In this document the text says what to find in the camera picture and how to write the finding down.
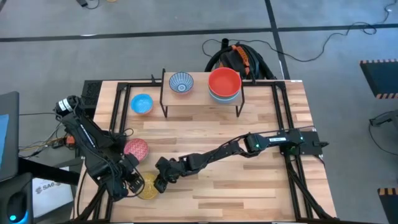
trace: monitor screen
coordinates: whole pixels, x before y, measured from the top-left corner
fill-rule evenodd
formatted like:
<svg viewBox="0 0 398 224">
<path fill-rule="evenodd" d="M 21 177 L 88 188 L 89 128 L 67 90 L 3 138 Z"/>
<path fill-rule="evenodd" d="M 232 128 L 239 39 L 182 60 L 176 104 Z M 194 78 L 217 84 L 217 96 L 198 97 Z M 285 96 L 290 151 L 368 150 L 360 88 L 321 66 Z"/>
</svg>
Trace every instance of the monitor screen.
<svg viewBox="0 0 398 224">
<path fill-rule="evenodd" d="M 0 167 L 2 161 L 2 154 L 4 152 L 4 145 L 6 141 L 8 119 L 9 119 L 8 114 L 0 115 Z"/>
</svg>

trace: blue bowl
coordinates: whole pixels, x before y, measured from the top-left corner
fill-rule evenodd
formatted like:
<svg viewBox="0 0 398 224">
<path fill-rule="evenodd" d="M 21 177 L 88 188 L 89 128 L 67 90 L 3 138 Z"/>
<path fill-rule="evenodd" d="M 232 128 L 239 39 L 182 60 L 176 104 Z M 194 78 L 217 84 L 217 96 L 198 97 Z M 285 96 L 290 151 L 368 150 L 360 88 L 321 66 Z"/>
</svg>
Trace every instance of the blue bowl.
<svg viewBox="0 0 398 224">
<path fill-rule="evenodd" d="M 240 90 L 238 91 L 238 94 L 235 94 L 233 96 L 231 96 L 228 99 L 222 99 L 219 96 L 216 96 L 211 90 L 209 90 L 210 96 L 213 97 L 213 99 L 220 104 L 228 104 L 228 103 L 232 103 L 233 101 L 235 101 L 236 97 L 240 94 Z"/>
<path fill-rule="evenodd" d="M 131 109 L 137 114 L 146 114 L 152 110 L 154 101 L 148 94 L 138 94 L 131 100 Z"/>
<path fill-rule="evenodd" d="M 188 93 L 193 87 L 193 78 L 186 72 L 177 72 L 170 77 L 169 85 L 176 93 Z"/>
</svg>

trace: gray carpet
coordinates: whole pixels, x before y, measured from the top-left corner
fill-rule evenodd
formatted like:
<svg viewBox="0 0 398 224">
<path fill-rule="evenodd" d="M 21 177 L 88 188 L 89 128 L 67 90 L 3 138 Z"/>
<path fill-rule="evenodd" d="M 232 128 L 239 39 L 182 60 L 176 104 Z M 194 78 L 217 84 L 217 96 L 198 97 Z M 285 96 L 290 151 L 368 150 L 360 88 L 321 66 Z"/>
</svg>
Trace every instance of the gray carpet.
<svg viewBox="0 0 398 224">
<path fill-rule="evenodd" d="M 278 27 L 303 27 L 380 21 L 384 5 L 392 1 L 271 2 Z M 398 7 L 391 9 L 387 23 L 398 22 Z M 270 27 L 264 1 L 100 0 L 99 8 L 89 11 L 74 0 L 8 0 L 0 12 L 0 38 L 239 27 Z M 279 35 L 284 52 L 308 59 L 321 51 L 331 33 Z M 84 80 L 160 77 L 162 68 L 203 71 L 209 58 L 203 55 L 201 44 L 224 37 L 260 39 L 274 47 L 270 32 L 0 43 L 0 94 L 19 91 L 21 113 L 51 111 L 58 100 L 81 94 Z M 379 29 L 372 36 L 354 30 L 348 37 L 334 36 L 325 54 L 314 62 L 300 63 L 286 57 L 291 78 L 304 81 L 321 139 L 330 142 L 325 148 L 326 171 L 337 214 L 344 220 L 387 223 L 376 190 L 396 187 L 398 161 L 371 141 L 368 119 L 398 109 L 398 104 L 373 97 L 359 61 L 396 58 L 397 37 L 396 29 Z M 264 57 L 274 75 L 282 78 L 277 54 L 265 44 L 250 45 Z M 216 42 L 205 45 L 208 54 L 219 48 Z M 21 118 L 20 145 L 45 139 L 56 125 L 51 115 Z M 390 124 L 372 131 L 383 148 L 396 150 L 397 133 Z M 74 152 L 68 149 L 46 149 L 32 160 L 52 166 L 73 157 Z M 70 209 L 56 211 L 40 223 L 66 220 Z"/>
</svg>

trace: mouse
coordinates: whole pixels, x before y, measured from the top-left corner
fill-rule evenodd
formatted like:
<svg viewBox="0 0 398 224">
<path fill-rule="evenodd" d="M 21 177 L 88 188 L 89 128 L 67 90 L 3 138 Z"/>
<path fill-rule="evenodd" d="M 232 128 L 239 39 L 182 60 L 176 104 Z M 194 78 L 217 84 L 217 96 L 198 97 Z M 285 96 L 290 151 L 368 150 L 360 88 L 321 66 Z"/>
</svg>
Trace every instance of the mouse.
<svg viewBox="0 0 398 224">
<path fill-rule="evenodd" d="M 26 209 L 26 194 L 24 192 L 16 192 L 8 200 L 7 217 L 12 223 L 18 223 L 24 218 Z"/>
</svg>

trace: wooden tabletop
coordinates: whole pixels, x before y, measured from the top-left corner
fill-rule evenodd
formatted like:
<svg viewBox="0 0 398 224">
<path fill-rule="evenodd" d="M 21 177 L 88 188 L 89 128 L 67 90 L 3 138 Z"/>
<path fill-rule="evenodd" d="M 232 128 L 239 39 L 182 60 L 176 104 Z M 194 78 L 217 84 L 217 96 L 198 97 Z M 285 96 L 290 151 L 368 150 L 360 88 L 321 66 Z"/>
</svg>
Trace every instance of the wooden tabletop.
<svg viewBox="0 0 398 224">
<path fill-rule="evenodd" d="M 209 94 L 208 79 L 211 72 L 190 72 L 194 84 L 190 92 L 182 95 L 174 92 L 169 85 L 169 81 L 175 72 L 165 72 L 163 82 L 163 105 L 164 106 L 221 106 Z M 242 104 L 242 94 L 227 104 L 240 106 Z"/>
<path fill-rule="evenodd" d="M 303 83 L 285 82 L 295 127 L 312 125 Z M 101 87 L 94 121 L 104 130 L 109 128 L 117 83 L 106 81 Z M 166 119 L 159 105 L 159 87 L 132 88 L 130 100 L 136 94 L 147 93 L 155 105 L 146 116 L 132 110 L 127 112 L 126 128 L 134 129 L 130 139 L 141 138 L 149 145 L 150 153 L 137 167 L 139 171 L 157 175 L 155 163 L 161 156 L 178 159 L 178 156 L 189 153 L 210 151 L 249 131 L 278 129 L 271 88 L 244 87 L 244 92 L 246 102 L 239 118 L 233 106 L 173 106 L 169 107 Z M 280 92 L 279 101 L 284 111 Z M 121 102 L 116 129 L 122 105 Z M 302 156 L 302 160 L 309 191 L 326 212 L 335 216 L 324 166 L 313 156 Z M 80 212 L 96 191 L 96 184 L 87 177 L 82 188 Z M 299 190 L 297 192 L 300 210 L 305 217 L 302 194 Z M 100 217 L 104 215 L 104 203 Z M 250 159 L 231 156 L 209 164 L 199 174 L 182 177 L 176 184 L 169 184 L 166 192 L 153 200 L 124 198 L 114 203 L 111 217 L 112 222 L 293 220 L 284 158 L 278 147 L 268 148 Z"/>
</svg>

